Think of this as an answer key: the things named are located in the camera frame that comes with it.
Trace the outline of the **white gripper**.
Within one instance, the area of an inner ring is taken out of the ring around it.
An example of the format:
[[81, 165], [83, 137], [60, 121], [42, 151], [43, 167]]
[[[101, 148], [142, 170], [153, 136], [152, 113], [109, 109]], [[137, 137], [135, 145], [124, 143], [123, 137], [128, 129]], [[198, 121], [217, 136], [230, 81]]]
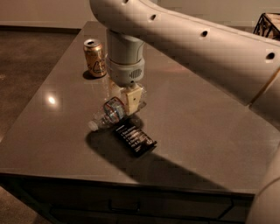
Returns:
[[122, 97], [128, 115], [132, 115], [138, 110], [142, 98], [143, 89], [134, 83], [144, 77], [144, 65], [144, 59], [133, 65], [121, 65], [113, 62], [109, 57], [106, 58], [107, 71], [110, 76], [108, 79], [110, 95], [112, 97]]

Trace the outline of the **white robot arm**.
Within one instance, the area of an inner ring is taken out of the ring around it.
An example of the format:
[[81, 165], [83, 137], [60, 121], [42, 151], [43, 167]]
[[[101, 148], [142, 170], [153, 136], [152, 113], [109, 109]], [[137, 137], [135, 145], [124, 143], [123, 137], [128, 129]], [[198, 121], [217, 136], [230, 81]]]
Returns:
[[151, 0], [89, 0], [108, 29], [107, 65], [119, 87], [146, 42], [248, 106], [280, 130], [280, 42], [166, 10]]

